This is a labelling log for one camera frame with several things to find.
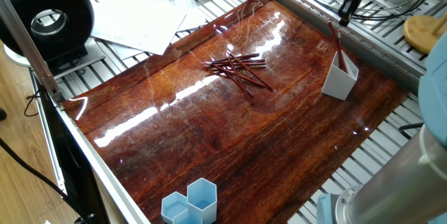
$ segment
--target reddish-brown wood panel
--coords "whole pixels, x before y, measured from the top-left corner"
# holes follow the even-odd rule
[[[258,52],[274,91],[251,106],[202,61]],[[217,223],[285,223],[405,98],[346,51],[359,77],[346,101],[321,93],[331,40],[272,0],[248,0],[64,107],[151,223],[161,200],[204,177]]]

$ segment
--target light blue hexagonal cup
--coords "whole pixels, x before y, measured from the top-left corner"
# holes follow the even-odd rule
[[[217,219],[217,186],[200,178],[188,186],[188,212],[211,224]]]
[[[178,192],[171,193],[161,201],[161,217],[167,224],[173,224],[174,218],[188,212],[188,200]]]
[[[174,217],[174,224],[203,224],[203,222],[200,216],[195,216],[189,213],[189,211],[184,211]]]

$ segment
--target wood grain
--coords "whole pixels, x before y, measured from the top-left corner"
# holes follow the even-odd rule
[[[210,57],[258,52],[251,106]],[[346,101],[321,93],[331,40],[272,0],[248,0],[64,107],[151,223],[161,200],[204,177],[217,223],[285,223],[407,92],[359,68]]]
[[[30,166],[53,180],[54,173],[39,117],[25,117],[25,98],[33,89],[29,71],[7,59],[0,50],[0,107],[7,113],[0,121],[0,137]],[[29,114],[37,112],[36,103]],[[77,214],[60,196],[34,175],[19,166],[0,149],[0,223],[73,223]],[[122,224],[123,218],[107,192],[101,191],[110,223]]]

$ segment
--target wooden floor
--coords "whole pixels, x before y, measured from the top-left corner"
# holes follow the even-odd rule
[[[25,98],[33,94],[29,71],[5,56],[1,42],[0,47],[0,107],[8,114],[5,121],[0,121],[0,137],[28,164],[55,181],[41,121],[38,116],[23,115]],[[33,102],[28,113],[35,112]],[[108,210],[114,209],[105,201]],[[122,223],[115,214],[109,216],[111,223]],[[57,193],[0,149],[1,224],[72,224],[76,218]]]

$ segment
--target paper sheet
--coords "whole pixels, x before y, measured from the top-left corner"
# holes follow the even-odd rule
[[[142,50],[133,49],[131,47],[127,47],[125,45],[120,45],[117,43],[111,43],[111,45],[112,50],[115,51],[115,53],[121,60],[128,59],[129,57],[134,57],[144,52]]]
[[[202,11],[197,7],[197,4],[194,0],[189,2],[191,5],[187,12],[186,17],[184,18],[183,23],[180,25],[177,31],[185,31],[187,29],[195,29],[197,27],[203,26],[206,24],[205,16]]]
[[[113,42],[121,60],[142,51],[163,54],[176,31],[206,23],[194,0],[103,0],[94,10],[91,35]]]

